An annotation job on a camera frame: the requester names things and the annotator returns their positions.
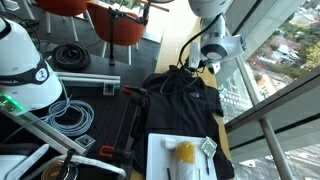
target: green light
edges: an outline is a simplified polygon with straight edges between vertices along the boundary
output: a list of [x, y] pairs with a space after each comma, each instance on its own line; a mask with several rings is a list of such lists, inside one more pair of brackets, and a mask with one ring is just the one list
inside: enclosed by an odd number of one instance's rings
[[16, 108], [20, 109], [21, 111], [24, 110], [24, 107], [19, 104], [16, 100], [14, 100], [11, 96], [9, 96], [8, 94], [0, 94], [0, 97], [4, 97], [8, 102], [7, 103], [12, 103], [13, 105], [16, 106]]

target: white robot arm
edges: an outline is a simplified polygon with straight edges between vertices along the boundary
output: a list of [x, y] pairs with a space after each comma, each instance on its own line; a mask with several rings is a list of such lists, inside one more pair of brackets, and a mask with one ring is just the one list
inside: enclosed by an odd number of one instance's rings
[[201, 20], [201, 30], [214, 24], [201, 34], [201, 43], [192, 42], [189, 55], [189, 68], [197, 69], [200, 61], [212, 74], [222, 61], [229, 60], [246, 50], [246, 43], [241, 35], [226, 36], [224, 11], [232, 0], [189, 0], [193, 13]]

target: orange chair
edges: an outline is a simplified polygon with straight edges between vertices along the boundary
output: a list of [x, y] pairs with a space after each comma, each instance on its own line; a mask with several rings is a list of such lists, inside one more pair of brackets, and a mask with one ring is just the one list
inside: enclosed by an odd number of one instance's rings
[[78, 41], [76, 27], [74, 25], [73, 16], [86, 14], [92, 28], [93, 24], [87, 11], [86, 3], [88, 0], [35, 0], [37, 5], [46, 11], [47, 31], [51, 33], [50, 13], [70, 17], [71, 25], [75, 41]]
[[[91, 16], [94, 28], [98, 36], [105, 41], [102, 49], [102, 57], [105, 56], [107, 43], [111, 43], [111, 14], [109, 9], [93, 2], [87, 2], [87, 9]], [[138, 15], [130, 12], [126, 14], [138, 18]], [[113, 44], [119, 46], [128, 46], [128, 64], [131, 65], [131, 46], [137, 44], [145, 30], [145, 26], [137, 24], [124, 17], [115, 19], [113, 30]], [[110, 61], [113, 61], [113, 52], [110, 52]]]

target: white tray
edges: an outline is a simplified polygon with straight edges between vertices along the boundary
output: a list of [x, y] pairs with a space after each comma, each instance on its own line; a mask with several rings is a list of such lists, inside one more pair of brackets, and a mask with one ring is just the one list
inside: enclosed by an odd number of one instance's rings
[[175, 180], [176, 157], [175, 150], [167, 149], [164, 141], [169, 140], [171, 146], [176, 146], [183, 141], [189, 141], [195, 145], [196, 153], [196, 179], [216, 180], [216, 170], [213, 160], [209, 160], [209, 171], [207, 174], [207, 159], [201, 150], [201, 145], [205, 138], [195, 138], [188, 136], [173, 136], [164, 134], [149, 134], [148, 140], [148, 162], [147, 180], [167, 180], [167, 168], [170, 168], [171, 179]]

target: floor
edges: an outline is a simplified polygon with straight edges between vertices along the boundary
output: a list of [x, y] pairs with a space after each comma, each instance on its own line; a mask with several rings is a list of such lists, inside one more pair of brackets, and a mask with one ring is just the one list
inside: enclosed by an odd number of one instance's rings
[[[17, 11], [7, 10], [6, 12], [17, 15], [23, 19], [30, 19], [23, 3], [17, 0], [16, 2], [19, 3], [20, 9]], [[35, 5], [32, 5], [30, 7], [33, 12], [33, 15], [35, 16], [35, 19], [39, 22], [39, 26], [36, 27], [35, 29], [37, 30], [37, 34], [40, 40], [49, 41], [58, 45], [75, 43], [72, 28], [71, 28], [71, 23], [68, 18], [63, 20], [61, 16], [52, 15], [51, 16], [51, 33], [48, 34], [47, 28], [46, 28], [45, 12]], [[95, 30], [91, 28], [90, 24], [86, 20], [83, 20], [80, 18], [74, 18], [74, 19], [75, 19], [75, 25], [76, 25], [76, 30], [77, 30], [78, 39], [79, 39], [78, 43], [85, 47], [91, 46], [87, 48], [89, 52], [91, 54], [101, 56], [103, 41], [100, 41], [100, 38], [97, 36]], [[159, 43], [152, 42], [146, 39], [141, 39], [139, 41], [138, 50], [135, 50], [134, 46], [132, 46], [131, 48], [132, 49], [132, 65], [145, 69], [146, 76], [154, 72], [155, 66], [157, 63], [156, 58], [158, 55], [159, 48], [160, 48]], [[105, 57], [107, 58], [108, 55], [109, 55], [109, 49], [107, 48]], [[116, 62], [119, 61], [123, 63], [128, 63], [127, 47], [115, 46], [114, 55], [115, 55]]]

